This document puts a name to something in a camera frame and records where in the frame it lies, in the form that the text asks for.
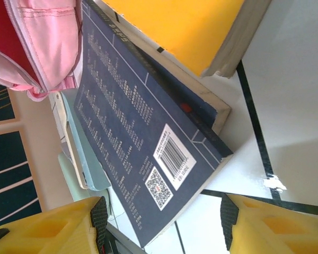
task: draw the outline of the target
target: book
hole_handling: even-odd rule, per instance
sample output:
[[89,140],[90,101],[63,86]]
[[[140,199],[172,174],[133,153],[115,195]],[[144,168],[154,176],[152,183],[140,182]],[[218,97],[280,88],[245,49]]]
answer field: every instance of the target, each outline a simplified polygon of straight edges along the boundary
[[83,1],[82,10],[75,111],[144,247],[232,152],[93,0]]
[[106,4],[197,76],[231,77],[270,2],[109,0]]
[[178,90],[181,96],[191,104],[203,121],[217,134],[222,130],[231,108],[207,89],[203,84],[181,69],[170,59],[159,53],[137,34],[131,32],[121,23],[116,22],[117,27],[129,38],[163,77],[167,78],[172,86]]

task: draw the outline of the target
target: barcode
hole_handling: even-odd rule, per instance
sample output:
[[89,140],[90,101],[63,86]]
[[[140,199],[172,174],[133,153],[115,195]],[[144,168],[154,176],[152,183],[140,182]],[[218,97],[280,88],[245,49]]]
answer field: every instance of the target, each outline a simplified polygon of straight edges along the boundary
[[153,157],[176,191],[197,163],[168,124],[165,124]]
[[170,174],[174,179],[176,179],[177,175],[179,174],[180,168],[183,166],[183,163],[187,160],[187,157],[179,149],[176,143],[174,143],[171,137],[168,138],[163,153],[159,158],[169,169]]

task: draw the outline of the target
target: qr code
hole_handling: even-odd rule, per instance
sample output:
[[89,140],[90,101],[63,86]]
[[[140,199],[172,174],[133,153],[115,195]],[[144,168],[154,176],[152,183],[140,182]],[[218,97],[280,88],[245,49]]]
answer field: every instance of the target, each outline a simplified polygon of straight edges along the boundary
[[160,211],[162,211],[173,197],[173,193],[156,167],[153,167],[148,179],[145,181],[145,185]]

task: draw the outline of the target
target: barcode sticker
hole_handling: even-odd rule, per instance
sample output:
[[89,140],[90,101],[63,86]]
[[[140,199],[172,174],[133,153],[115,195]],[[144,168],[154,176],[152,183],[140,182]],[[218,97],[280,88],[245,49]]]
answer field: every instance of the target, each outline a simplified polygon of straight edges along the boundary
[[153,157],[175,190],[179,189],[197,162],[168,124],[164,127]]
[[160,211],[169,203],[173,194],[156,167],[153,167],[145,185]]

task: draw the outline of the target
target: yellow cover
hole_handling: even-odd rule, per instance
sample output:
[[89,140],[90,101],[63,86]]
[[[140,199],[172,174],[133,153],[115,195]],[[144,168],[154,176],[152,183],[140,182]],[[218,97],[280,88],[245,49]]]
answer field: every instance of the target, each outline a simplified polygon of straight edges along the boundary
[[90,197],[0,228],[0,254],[98,254],[90,211],[99,197]]
[[200,76],[220,49],[244,0],[104,2]]
[[239,208],[231,254],[318,254],[318,218],[229,195]]

